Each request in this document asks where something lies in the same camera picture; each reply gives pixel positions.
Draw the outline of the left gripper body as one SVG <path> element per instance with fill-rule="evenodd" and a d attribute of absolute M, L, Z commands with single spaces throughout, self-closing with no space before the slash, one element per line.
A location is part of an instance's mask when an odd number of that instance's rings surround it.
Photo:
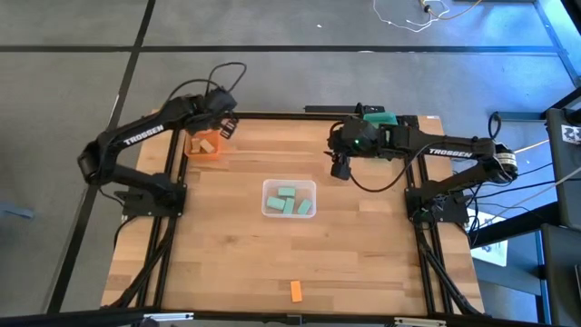
<path fill-rule="evenodd" d="M 219 130 L 226 124 L 236 122 L 235 107 L 236 100 L 228 91 L 221 88 L 210 91 L 198 104 L 192 129 Z"/>

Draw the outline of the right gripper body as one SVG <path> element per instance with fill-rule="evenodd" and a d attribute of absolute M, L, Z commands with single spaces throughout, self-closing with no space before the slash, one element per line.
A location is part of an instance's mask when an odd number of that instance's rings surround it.
<path fill-rule="evenodd" d="M 338 157 L 385 158 L 385 134 L 367 121 L 346 118 L 330 127 L 328 150 Z"/>

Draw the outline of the teal plastic bin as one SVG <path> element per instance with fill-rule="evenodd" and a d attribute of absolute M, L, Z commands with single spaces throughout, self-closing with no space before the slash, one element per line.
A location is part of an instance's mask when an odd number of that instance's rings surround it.
<path fill-rule="evenodd" d="M 363 120 L 378 128 L 381 124 L 398 125 L 397 116 L 391 112 L 364 114 Z"/>

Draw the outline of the orange plastic bin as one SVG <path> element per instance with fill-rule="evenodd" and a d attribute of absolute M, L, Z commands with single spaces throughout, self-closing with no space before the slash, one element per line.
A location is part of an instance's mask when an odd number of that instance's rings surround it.
<path fill-rule="evenodd" d="M 201 151 L 198 154 L 191 153 L 191 139 L 198 138 L 198 139 L 207 139 L 216 149 L 213 154 L 205 154 Z M 221 150 L 221 136 L 220 132 L 217 130 L 206 130 L 200 131 L 196 134 L 186 134 L 185 137 L 185 146 L 184 146 L 184 154 L 193 160 L 201 160 L 201 161 L 214 161 L 217 160 L 220 156 Z"/>

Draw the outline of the black flat bar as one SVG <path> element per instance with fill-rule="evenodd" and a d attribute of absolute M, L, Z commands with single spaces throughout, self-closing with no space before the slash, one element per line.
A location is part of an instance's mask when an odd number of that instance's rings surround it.
<path fill-rule="evenodd" d="M 306 105 L 305 113 L 312 114 L 375 114 L 385 113 L 384 106 L 378 105 Z"/>

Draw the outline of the clear plastic bin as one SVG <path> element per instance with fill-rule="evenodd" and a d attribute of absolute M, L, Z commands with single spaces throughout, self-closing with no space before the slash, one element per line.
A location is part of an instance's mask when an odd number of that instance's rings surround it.
<path fill-rule="evenodd" d="M 284 214 L 283 211 L 278 211 L 266 207 L 266 201 L 269 196 L 278 197 L 286 200 L 288 197 L 278 196 L 278 189 L 281 187 L 292 187 L 296 190 L 293 214 Z M 297 214 L 297 209 L 300 203 L 308 199 L 312 201 L 312 207 L 307 215 Z M 262 184 L 261 196 L 261 213 L 269 218 L 285 218 L 285 219 L 310 219 L 317 213 L 317 185 L 312 180 L 276 180 L 267 179 Z"/>

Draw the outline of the blue metal bar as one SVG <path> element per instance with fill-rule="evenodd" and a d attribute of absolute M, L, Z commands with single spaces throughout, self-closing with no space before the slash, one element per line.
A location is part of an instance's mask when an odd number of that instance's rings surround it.
<path fill-rule="evenodd" d="M 545 112 L 494 112 L 492 115 L 507 122 L 542 122 L 546 120 Z"/>

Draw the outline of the white paper sheet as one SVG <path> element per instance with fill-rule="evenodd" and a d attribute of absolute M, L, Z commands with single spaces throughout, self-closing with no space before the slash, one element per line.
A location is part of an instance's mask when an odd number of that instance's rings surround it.
<path fill-rule="evenodd" d="M 503 217 L 496 217 L 494 214 L 490 213 L 476 213 L 472 209 L 468 209 L 468 218 L 469 227 L 466 228 L 467 232 L 470 231 L 471 227 L 473 227 L 473 230 L 476 230 L 477 227 L 488 227 L 493 223 L 500 223 L 505 221 L 505 218 Z M 492 243 L 489 245 L 473 248 L 470 253 L 473 259 L 477 259 L 485 263 L 491 263 L 500 267 L 506 267 L 507 248 L 508 241 L 501 241 L 499 243 Z"/>

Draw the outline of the black floor beam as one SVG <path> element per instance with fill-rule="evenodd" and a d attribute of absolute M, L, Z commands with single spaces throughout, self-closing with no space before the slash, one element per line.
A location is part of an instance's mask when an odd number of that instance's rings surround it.
<path fill-rule="evenodd" d="M 549 203 L 532 211 L 522 213 L 498 223 L 480 227 L 468 234 L 470 248 L 478 248 L 492 243 L 498 243 L 526 233 L 538 230 L 543 224 L 558 226 L 560 210 L 557 202 Z"/>

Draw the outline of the black seat with tag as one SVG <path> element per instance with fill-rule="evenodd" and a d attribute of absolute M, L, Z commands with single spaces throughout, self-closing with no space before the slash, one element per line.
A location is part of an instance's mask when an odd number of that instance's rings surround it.
<path fill-rule="evenodd" d="M 581 86 L 545 111 L 561 223 L 581 231 L 581 144 L 562 141 L 561 125 L 581 126 Z"/>

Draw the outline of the black and white fiducial tag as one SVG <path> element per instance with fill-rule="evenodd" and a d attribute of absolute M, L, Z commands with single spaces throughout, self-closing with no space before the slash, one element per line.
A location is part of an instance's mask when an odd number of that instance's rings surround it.
<path fill-rule="evenodd" d="M 569 144 L 581 144 L 581 126 L 561 125 L 562 141 Z"/>

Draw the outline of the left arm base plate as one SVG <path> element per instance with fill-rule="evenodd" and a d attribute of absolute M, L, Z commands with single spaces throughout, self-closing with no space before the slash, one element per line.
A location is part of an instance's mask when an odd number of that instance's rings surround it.
<path fill-rule="evenodd" d="M 179 216 L 183 212 L 187 185 L 170 183 L 138 188 L 130 186 L 127 191 L 116 191 L 123 203 L 123 215 L 127 216 Z"/>

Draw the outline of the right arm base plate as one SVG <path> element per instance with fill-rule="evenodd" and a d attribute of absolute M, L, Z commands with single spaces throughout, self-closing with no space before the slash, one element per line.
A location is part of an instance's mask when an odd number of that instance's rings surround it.
<path fill-rule="evenodd" d="M 423 197 L 418 188 L 405 191 L 408 218 L 413 223 L 466 223 L 469 197 L 461 191 Z"/>

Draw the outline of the silver metal bracket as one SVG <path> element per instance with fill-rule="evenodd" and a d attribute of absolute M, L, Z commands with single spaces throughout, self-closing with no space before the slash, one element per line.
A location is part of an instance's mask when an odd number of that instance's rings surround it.
<path fill-rule="evenodd" d="M 146 313 L 143 316 L 141 325 L 159 327 L 161 322 L 189 321 L 194 319 L 193 312 L 166 312 L 166 313 Z"/>
<path fill-rule="evenodd" d="M 395 327 L 448 327 L 446 321 L 425 318 L 395 317 Z"/>

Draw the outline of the black aluminium table frame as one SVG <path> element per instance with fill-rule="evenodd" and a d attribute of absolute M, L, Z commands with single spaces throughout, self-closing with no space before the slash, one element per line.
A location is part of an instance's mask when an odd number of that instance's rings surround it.
<path fill-rule="evenodd" d="M 354 182 L 330 175 L 325 154 L 333 114 L 243 113 L 214 161 L 180 157 L 188 186 L 183 213 L 138 218 L 119 233 L 103 292 L 118 299 L 163 232 L 168 258 L 154 271 L 145 302 L 194 317 L 283 322 L 383 321 L 444 307 L 433 273 L 419 259 L 404 201 L 402 163 L 356 159 Z M 261 213 L 267 179 L 312 180 L 310 219 Z M 302 302 L 291 301 L 300 281 Z"/>

